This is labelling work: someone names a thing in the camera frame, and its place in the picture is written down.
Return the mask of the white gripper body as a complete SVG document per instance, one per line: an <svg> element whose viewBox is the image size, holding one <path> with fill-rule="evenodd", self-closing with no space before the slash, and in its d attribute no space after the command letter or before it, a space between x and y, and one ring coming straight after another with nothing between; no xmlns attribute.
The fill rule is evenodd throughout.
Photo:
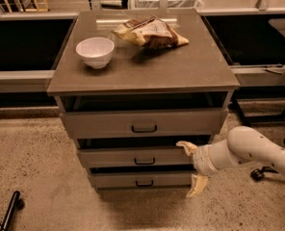
<svg viewBox="0 0 285 231"><path fill-rule="evenodd" d="M199 174L211 176L219 170L214 166L209 154L209 145L199 146L193 153L193 165Z"/></svg>

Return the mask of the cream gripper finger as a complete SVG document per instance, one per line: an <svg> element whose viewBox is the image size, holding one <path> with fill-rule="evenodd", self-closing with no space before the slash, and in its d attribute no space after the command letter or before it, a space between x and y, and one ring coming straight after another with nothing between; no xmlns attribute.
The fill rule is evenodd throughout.
<svg viewBox="0 0 285 231"><path fill-rule="evenodd" d="M193 174L191 176L191 179L192 179L191 187L187 193L188 198L193 198L201 194L206 188L209 181L208 176L201 174Z"/></svg>
<svg viewBox="0 0 285 231"><path fill-rule="evenodd" d="M182 147L188 156L193 156L197 149L197 146L189 141L179 141L176 145Z"/></svg>

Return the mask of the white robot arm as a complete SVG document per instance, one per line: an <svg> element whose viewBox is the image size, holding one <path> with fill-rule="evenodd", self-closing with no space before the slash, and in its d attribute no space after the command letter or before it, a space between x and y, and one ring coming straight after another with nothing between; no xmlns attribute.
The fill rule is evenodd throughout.
<svg viewBox="0 0 285 231"><path fill-rule="evenodd" d="M191 175L188 198L202 193L209 177L228 167L265 163L285 177L285 148L250 127L235 127L225 140L213 144L197 146L189 141L179 141L176 145L185 150L197 171Z"/></svg>

